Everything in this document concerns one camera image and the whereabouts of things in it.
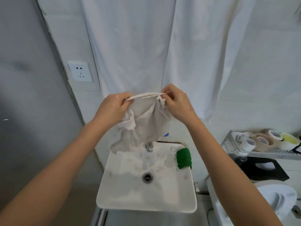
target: green sponge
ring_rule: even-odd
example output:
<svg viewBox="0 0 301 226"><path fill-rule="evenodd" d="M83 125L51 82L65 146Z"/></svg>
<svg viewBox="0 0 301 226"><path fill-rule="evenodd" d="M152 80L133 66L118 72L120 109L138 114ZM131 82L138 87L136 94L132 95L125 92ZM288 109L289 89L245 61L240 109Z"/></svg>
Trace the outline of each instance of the green sponge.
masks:
<svg viewBox="0 0 301 226"><path fill-rule="evenodd" d="M192 169L191 155L188 148L183 148L177 151L178 168L190 167Z"/></svg>

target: hand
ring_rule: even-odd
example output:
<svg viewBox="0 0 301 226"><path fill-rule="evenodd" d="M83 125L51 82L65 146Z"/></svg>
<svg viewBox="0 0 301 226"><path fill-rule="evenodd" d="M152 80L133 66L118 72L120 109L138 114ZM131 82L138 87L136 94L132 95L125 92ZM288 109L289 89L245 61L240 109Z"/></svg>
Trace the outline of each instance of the hand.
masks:
<svg viewBox="0 0 301 226"><path fill-rule="evenodd" d="M198 117L187 95L182 90L169 84L163 88L162 93L166 93L161 97L165 99L168 110L177 120L187 125L191 120Z"/></svg>
<svg viewBox="0 0 301 226"><path fill-rule="evenodd" d="M134 102L134 100L130 100L122 103L131 96L132 94L129 92L109 94L99 106L93 121L104 124L110 129L121 121L128 107Z"/></svg>

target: white sink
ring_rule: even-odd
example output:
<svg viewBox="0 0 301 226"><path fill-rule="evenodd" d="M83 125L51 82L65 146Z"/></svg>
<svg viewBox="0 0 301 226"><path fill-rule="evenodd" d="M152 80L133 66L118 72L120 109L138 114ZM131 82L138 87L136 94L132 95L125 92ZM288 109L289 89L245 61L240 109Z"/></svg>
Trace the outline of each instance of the white sink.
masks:
<svg viewBox="0 0 301 226"><path fill-rule="evenodd" d="M110 152L96 198L102 209L129 209L193 213L197 199L190 167L178 169L166 167L164 161L171 147L177 150L182 144L153 143L154 164L142 170L145 148L135 152ZM152 181L145 183L142 177L151 173Z"/></svg>

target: shelf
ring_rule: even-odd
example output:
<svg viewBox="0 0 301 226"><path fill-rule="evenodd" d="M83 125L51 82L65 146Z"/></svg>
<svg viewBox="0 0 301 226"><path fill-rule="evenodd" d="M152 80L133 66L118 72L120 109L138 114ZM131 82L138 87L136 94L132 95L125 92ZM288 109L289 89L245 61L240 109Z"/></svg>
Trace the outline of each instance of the shelf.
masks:
<svg viewBox="0 0 301 226"><path fill-rule="evenodd" d="M237 156L250 156L259 158L269 158L269 159L291 159L291 160L301 160L301 154L295 153L293 151L284 151L278 148L270 150L268 152L256 152L256 151L243 151L239 148L237 142L232 136L233 130L231 130L226 138L223 140L221 146L228 153L236 154Z"/></svg>

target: drain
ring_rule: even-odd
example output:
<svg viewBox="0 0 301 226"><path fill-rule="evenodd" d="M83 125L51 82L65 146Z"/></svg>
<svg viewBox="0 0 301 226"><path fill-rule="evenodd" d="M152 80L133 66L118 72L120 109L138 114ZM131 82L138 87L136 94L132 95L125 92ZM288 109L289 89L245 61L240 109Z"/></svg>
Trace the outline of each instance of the drain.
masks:
<svg viewBox="0 0 301 226"><path fill-rule="evenodd" d="M142 175L142 181L144 183L151 183L153 180L153 175L151 173L145 173Z"/></svg>

